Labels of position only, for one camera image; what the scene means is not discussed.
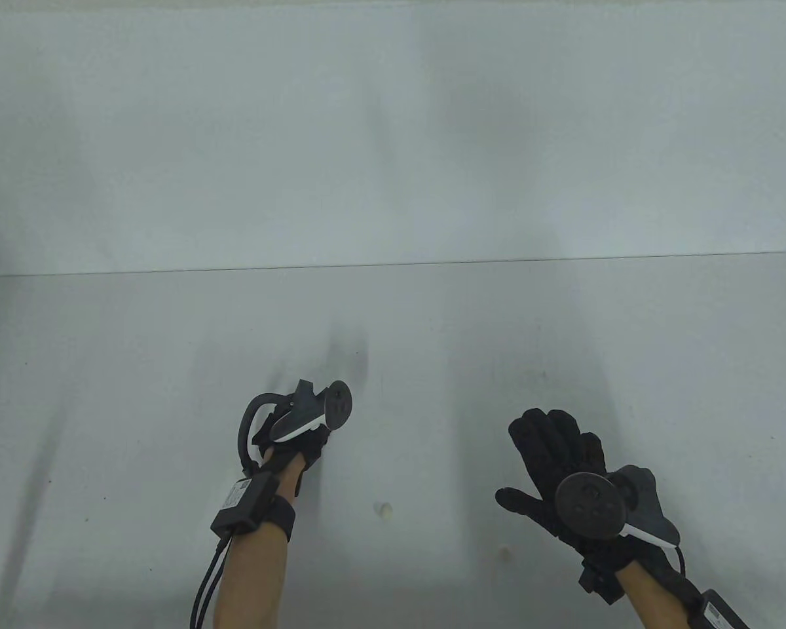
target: skin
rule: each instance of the skin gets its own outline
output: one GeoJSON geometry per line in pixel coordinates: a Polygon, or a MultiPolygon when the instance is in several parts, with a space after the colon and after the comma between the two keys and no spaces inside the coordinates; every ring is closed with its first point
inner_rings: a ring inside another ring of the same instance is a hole
{"type": "Polygon", "coordinates": [[[616,576],[646,629],[689,629],[684,605],[662,588],[641,564],[632,562],[616,576]]]}
{"type": "MultiPolygon", "coordinates": [[[[303,455],[297,455],[280,474],[276,493],[289,503],[294,503],[294,488],[305,465],[303,455]]],[[[271,522],[233,537],[215,603],[215,629],[276,629],[286,557],[286,534],[271,522]]]]}
{"type": "MultiPolygon", "coordinates": [[[[289,503],[294,503],[294,488],[305,465],[303,456],[297,455],[280,474],[277,494],[289,503]]],[[[276,629],[288,557],[282,528],[265,522],[254,533],[234,537],[228,553],[214,628],[276,629]]],[[[641,564],[633,562],[616,576],[646,629],[689,629],[684,606],[641,564]]]]}

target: hand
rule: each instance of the hand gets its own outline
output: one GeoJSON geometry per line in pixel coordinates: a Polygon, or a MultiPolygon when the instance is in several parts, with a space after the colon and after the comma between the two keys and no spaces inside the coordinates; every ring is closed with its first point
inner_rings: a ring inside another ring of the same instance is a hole
{"type": "Polygon", "coordinates": [[[614,574],[626,568],[644,552],[647,544],[633,537],[617,536],[607,541],[581,537],[555,511],[555,490],[567,476],[578,471],[605,475],[605,455],[596,434],[580,434],[576,420],[565,411],[552,410],[545,414],[540,408],[531,408],[510,423],[510,437],[542,499],[505,487],[495,493],[500,506],[528,516],[606,573],[614,574]]]}

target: table surface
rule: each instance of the table surface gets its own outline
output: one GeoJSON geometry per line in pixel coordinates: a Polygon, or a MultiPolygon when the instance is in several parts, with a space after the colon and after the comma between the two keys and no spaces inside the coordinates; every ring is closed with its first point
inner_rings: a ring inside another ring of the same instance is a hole
{"type": "Polygon", "coordinates": [[[786,254],[0,278],[0,626],[185,626],[241,413],[300,377],[354,413],[283,627],[636,626],[494,503],[537,406],[650,467],[693,581],[786,629],[786,254]]]}

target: black glove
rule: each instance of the black glove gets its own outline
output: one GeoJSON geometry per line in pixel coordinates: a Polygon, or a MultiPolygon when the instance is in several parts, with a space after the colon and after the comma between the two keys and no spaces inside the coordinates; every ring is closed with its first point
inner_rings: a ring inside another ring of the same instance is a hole
{"type": "Polygon", "coordinates": [[[325,425],[322,425],[314,430],[304,432],[290,441],[277,444],[268,437],[268,434],[271,432],[271,426],[276,422],[274,415],[275,413],[268,415],[268,419],[265,420],[262,427],[254,435],[252,443],[255,446],[259,446],[259,453],[262,456],[265,456],[265,452],[268,452],[268,449],[271,447],[274,449],[272,457],[288,455],[289,453],[292,453],[292,455],[300,453],[306,459],[306,467],[303,468],[303,471],[306,471],[320,458],[332,431],[325,425]]]}
{"type": "Polygon", "coordinates": [[[582,565],[587,572],[591,570],[580,581],[586,590],[597,591],[610,604],[623,596],[615,572],[641,557],[666,561],[662,550],[635,537],[617,536],[606,541],[581,537],[557,515],[555,490],[567,476],[580,471],[606,474],[603,446],[596,434],[580,434],[576,420],[565,411],[545,414],[540,408],[531,408],[510,423],[510,437],[542,500],[512,487],[495,492],[495,500],[507,511],[528,516],[581,554],[582,565]]]}
{"type": "Polygon", "coordinates": [[[330,429],[326,425],[318,426],[314,430],[309,430],[298,434],[297,437],[282,443],[271,441],[271,427],[282,417],[290,407],[287,402],[281,402],[274,408],[273,413],[269,414],[265,422],[256,434],[253,435],[252,444],[259,446],[259,453],[265,456],[268,449],[273,449],[271,458],[259,467],[258,464],[250,463],[255,469],[273,471],[279,473],[283,471],[294,457],[300,453],[306,461],[306,467],[297,479],[297,486],[294,488],[294,495],[300,495],[300,485],[303,484],[303,473],[309,469],[320,458],[321,452],[329,440],[330,429]]]}

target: wrist strap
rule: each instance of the wrist strap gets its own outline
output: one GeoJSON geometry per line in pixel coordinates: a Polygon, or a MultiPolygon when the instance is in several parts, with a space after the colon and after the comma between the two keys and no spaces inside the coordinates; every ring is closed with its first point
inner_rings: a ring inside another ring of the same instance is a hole
{"type": "Polygon", "coordinates": [[[288,500],[285,500],[281,495],[275,495],[273,502],[262,522],[273,522],[279,528],[282,528],[283,533],[286,534],[288,541],[291,541],[291,531],[294,530],[294,518],[297,513],[294,512],[294,507],[291,506],[288,500]]]}

